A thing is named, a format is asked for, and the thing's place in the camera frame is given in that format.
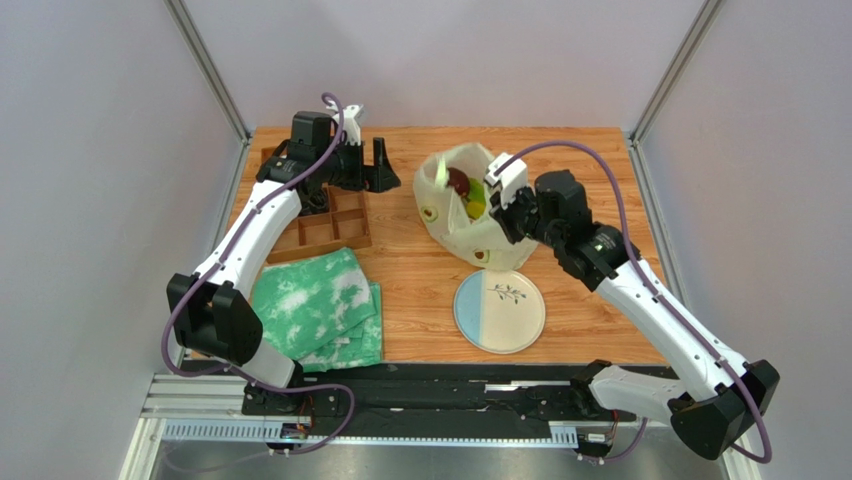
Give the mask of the avocado print plastic bag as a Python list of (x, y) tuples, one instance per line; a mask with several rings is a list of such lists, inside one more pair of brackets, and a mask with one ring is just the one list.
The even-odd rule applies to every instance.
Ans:
[(533, 254), (538, 244), (522, 240), (510, 244), (498, 223), (485, 213), (471, 221), (465, 211), (466, 198), (442, 181), (449, 167), (483, 178), (494, 155), (480, 143), (458, 145), (430, 155), (413, 177), (413, 193), (420, 218), (430, 236), (448, 252), (477, 268), (516, 270)]

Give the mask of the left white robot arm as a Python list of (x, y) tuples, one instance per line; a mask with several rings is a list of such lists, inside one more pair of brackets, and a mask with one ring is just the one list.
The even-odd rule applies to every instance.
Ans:
[(366, 163), (363, 116), (360, 104), (294, 115), (289, 138), (261, 164), (247, 204), (214, 252), (193, 274), (177, 273), (168, 282), (163, 348), (174, 338), (267, 390), (293, 390), (302, 368), (264, 340), (248, 297), (273, 246), (316, 192), (400, 187), (383, 138), (374, 138), (373, 162)]

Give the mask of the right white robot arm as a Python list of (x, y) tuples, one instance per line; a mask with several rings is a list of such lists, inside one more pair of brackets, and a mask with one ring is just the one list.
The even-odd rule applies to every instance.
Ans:
[(670, 425), (694, 453), (718, 459), (762, 417), (780, 381), (766, 360), (747, 361), (712, 335), (614, 226), (597, 222), (568, 170), (530, 184), (524, 173), (489, 173), (489, 215), (510, 243), (535, 240), (560, 267), (624, 314), (663, 354), (675, 380), (596, 360), (577, 377), (583, 407), (621, 410)]

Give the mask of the dark red fake fruit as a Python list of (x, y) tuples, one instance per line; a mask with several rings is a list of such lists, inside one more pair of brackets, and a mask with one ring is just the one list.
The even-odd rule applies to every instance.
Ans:
[(466, 198), (471, 189), (469, 177), (463, 171), (454, 167), (449, 167), (447, 171), (449, 176), (447, 185), (452, 187), (457, 195)]

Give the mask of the wooden compartment tray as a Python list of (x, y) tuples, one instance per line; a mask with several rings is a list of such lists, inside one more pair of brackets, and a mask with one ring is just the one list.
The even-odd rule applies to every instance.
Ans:
[(267, 257), (269, 264), (283, 264), (331, 253), (348, 247), (361, 249), (372, 245), (363, 190), (354, 190), (331, 167), (346, 154), (358, 163), (364, 160), (364, 148), (342, 145), (320, 169), (302, 180), (295, 192), (301, 201), (299, 215), (283, 230)]

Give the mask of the blue cream ceramic plate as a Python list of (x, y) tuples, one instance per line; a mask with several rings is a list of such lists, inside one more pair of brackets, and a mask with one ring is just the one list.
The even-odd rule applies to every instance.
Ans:
[(471, 344), (500, 355), (533, 345), (546, 322), (540, 290), (517, 271), (479, 270), (469, 275), (455, 292), (453, 314)]

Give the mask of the green white tie-dye cloth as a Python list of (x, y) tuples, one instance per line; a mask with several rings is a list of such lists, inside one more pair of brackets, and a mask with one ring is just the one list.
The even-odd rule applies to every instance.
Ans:
[(307, 373), (382, 361), (381, 287), (350, 248), (264, 268), (252, 305), (263, 339)]

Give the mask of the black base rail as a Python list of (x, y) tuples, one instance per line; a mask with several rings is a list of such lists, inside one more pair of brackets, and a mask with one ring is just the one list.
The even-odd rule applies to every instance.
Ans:
[(629, 424), (636, 415), (593, 411), (571, 386), (580, 364), (386, 363), (306, 373), (312, 392), (281, 395), (245, 386), (247, 416), (295, 416), (311, 433), (342, 426), (348, 437), (544, 439), (549, 425)]

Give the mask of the aluminium frame post left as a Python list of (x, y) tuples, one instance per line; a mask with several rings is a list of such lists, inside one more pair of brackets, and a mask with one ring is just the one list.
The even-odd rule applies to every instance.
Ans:
[(192, 57), (200, 68), (200, 71), (215, 100), (225, 115), (226, 120), (240, 142), (243, 145), (247, 145), (251, 140), (251, 132), (240, 114), (236, 102), (229, 92), (223, 77), (216, 67), (212, 55), (206, 46), (203, 36), (201, 35), (186, 2), (183, 0), (165, 0), (164, 4), (169, 10), (178, 31), (189, 48)]

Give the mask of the aluminium frame post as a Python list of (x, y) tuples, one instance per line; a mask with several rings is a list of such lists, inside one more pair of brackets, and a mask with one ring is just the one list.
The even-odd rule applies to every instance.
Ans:
[(251, 140), (251, 132), (240, 114), (236, 102), (229, 92), (223, 77), (216, 67), (212, 55), (206, 46), (203, 36), (201, 35), (186, 2), (183, 0), (165, 0), (164, 4), (169, 10), (178, 31), (189, 48), (192, 57), (200, 68), (200, 71), (215, 100), (225, 115), (226, 120), (240, 142), (243, 145), (247, 145)]
[(650, 100), (643, 109), (636, 126), (631, 131), (629, 139), (633, 145), (641, 144), (649, 134), (666, 102), (689, 66), (695, 52), (712, 28), (713, 23), (725, 4), (726, 1), (724, 0), (706, 0), (702, 2), (701, 8), (669, 62)]

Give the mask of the aluminium frame post right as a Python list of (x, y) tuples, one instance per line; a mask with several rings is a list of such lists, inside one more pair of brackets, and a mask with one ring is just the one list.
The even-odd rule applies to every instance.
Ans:
[(631, 131), (629, 139), (633, 145), (641, 144), (649, 134), (666, 102), (689, 66), (695, 52), (712, 28), (713, 23), (725, 4), (726, 1), (724, 0), (706, 0), (702, 2), (701, 8), (669, 62), (650, 100), (643, 109), (636, 126)]

